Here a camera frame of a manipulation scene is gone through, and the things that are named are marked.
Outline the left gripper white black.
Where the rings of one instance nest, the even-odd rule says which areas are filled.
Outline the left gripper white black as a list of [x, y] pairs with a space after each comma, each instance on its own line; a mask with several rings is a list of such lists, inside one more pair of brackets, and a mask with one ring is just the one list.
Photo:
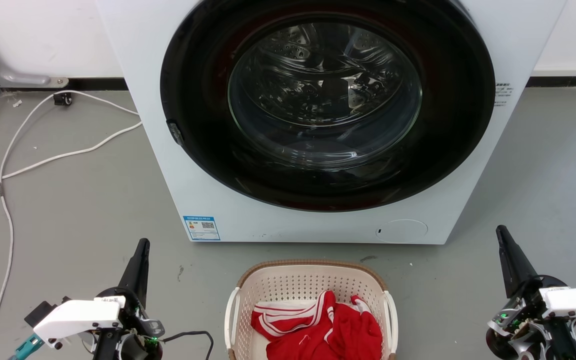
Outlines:
[[93, 300], [39, 305], [33, 310], [34, 335], [58, 350], [67, 338], [89, 334], [94, 360], [160, 360], [165, 328], [146, 314], [150, 247], [147, 238], [138, 241], [118, 287]]

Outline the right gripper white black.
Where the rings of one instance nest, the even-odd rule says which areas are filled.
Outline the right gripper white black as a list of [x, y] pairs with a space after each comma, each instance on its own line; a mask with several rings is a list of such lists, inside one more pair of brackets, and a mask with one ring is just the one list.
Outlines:
[[510, 299], [510, 331], [550, 321], [576, 325], [576, 288], [550, 275], [538, 275], [505, 225], [496, 227], [505, 294]]

